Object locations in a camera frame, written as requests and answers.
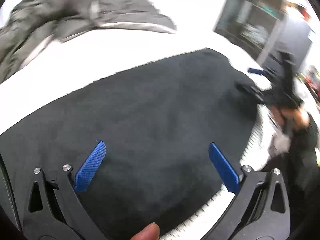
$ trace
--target shelf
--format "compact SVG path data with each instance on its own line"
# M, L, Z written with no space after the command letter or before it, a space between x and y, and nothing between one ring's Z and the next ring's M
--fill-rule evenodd
M247 41L250 41L250 43L252 43L253 45L255 45L257 48L263 50L263 47L257 43L255 43L254 41L252 41L249 37L243 35L242 33L240 34L241 37L245 38Z
M270 15L271 17L273 17L273 18L275 18L275 19L279 20L279 18L278 18L278 17L274 16L274 15L273 15L273 14L271 14L270 12L267 12L265 9L263 9L263 8L262 8L262 7L260 7L259 5L256 5L256 4L254 4L254 3L253 3L253 6L255 6L255 7L259 8L259 9L260 9L260 10L262 10L262 11L264 11L265 13L267 13L268 15Z

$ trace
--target dark gray cloth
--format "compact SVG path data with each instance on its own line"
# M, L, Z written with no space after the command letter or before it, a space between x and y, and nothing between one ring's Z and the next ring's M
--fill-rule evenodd
M247 145L257 104L235 82L252 84L203 49L98 80L28 115L0 136L20 217L35 167L49 181L66 163L77 171L103 140L106 157L80 195L93 221L113 239L152 222L173 229L221 187L209 144L231 163Z
M46 25L53 21L57 22L56 27ZM159 24L175 29L173 22L146 0L23 0L13 9L8 24L0 30L0 83L18 71L28 52L32 52L45 35L55 33L61 41L68 41L93 28L103 27L103 24L119 21ZM130 29L154 30L132 25Z

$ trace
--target black sleeve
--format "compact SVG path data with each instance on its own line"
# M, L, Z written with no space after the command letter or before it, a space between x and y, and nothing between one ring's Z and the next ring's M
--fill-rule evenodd
M319 167L316 160L318 128L309 114L310 124L306 129L294 132L289 149L289 183L304 192L313 188L317 181Z

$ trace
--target gray fabric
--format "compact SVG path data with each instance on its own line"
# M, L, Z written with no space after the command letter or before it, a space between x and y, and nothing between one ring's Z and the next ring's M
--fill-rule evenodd
M176 29L146 0L23 0L0 30L0 83L16 73L28 53L52 33L64 42L93 28L108 28L103 26L107 23L113 24L109 28L127 28L126 24L114 24L117 22L128 23L128 28L135 30L170 33L168 29Z

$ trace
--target black cable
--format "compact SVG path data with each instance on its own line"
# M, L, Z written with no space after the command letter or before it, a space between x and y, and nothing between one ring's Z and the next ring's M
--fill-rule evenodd
M16 221L17 228L22 233L22 227L21 227L21 223L20 223L20 219L19 219L19 214L18 214L18 210L17 210L16 201L14 199L14 194L13 194L10 178L9 178L7 169L6 169L5 165L4 165L4 160L3 160L2 156L1 156L1 154L0 154L0 171L2 173L3 180L4 180L4 183L5 183L5 187L7 189L7 193L8 193L8 196L9 196L9 200L10 200L10 204L11 204L11 208L12 208L12 211L13 211L14 219Z

